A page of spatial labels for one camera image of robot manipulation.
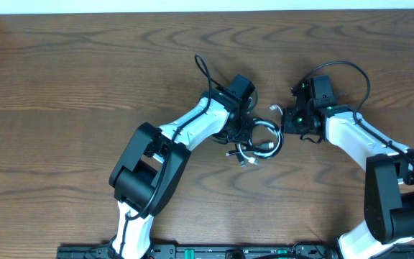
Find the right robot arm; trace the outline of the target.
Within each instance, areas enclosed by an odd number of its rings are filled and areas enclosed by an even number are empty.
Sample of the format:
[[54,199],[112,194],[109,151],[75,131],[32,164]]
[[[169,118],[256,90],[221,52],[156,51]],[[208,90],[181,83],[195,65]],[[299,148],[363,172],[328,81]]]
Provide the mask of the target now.
[[306,77],[291,93],[296,103],[284,110],[283,132],[316,135],[365,172],[364,220],[337,239],[328,258],[414,258],[414,149],[338,104],[328,76]]

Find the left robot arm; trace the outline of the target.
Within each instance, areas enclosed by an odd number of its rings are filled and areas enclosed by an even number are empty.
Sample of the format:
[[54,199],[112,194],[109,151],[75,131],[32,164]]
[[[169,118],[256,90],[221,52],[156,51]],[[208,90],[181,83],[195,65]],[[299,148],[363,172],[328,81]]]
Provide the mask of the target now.
[[119,208],[111,258],[144,257],[153,220],[175,193],[192,151],[211,136],[222,144],[241,140],[254,90],[254,84],[238,74],[229,86],[204,92],[198,104],[174,122],[159,127],[145,122],[136,129],[109,178]]

